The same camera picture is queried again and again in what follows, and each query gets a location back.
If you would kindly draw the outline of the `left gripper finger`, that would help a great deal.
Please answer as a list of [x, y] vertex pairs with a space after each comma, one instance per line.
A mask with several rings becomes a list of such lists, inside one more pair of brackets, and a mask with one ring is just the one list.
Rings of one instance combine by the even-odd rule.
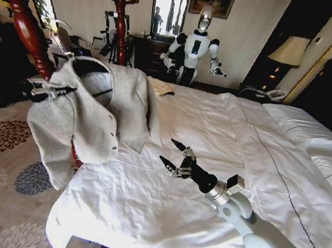
[[48, 82], [44, 78], [31, 78], [30, 83], [33, 86], [33, 90], [50, 94], [64, 95], [76, 90], [73, 87]]
[[51, 90], [47, 88], [33, 88], [31, 90], [32, 97], [35, 99], [56, 99], [57, 97], [63, 95], [63, 93], [57, 91], [57, 90]]

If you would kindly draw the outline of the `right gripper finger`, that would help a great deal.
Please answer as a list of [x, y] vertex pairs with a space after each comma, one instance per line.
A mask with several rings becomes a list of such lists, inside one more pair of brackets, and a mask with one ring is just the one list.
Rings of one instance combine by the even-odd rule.
[[178, 168], [175, 164], [173, 164], [171, 161], [169, 161], [167, 158], [163, 157], [162, 155], [159, 155], [159, 157], [160, 157], [163, 165], [170, 172], [172, 178], [182, 178], [182, 179], [188, 178], [189, 167]]
[[192, 150], [191, 147], [185, 146], [183, 143], [175, 140], [175, 139], [171, 139], [171, 142], [178, 148], [178, 150], [180, 150], [183, 154], [183, 163], [186, 164], [195, 164], [196, 163], [196, 156]]

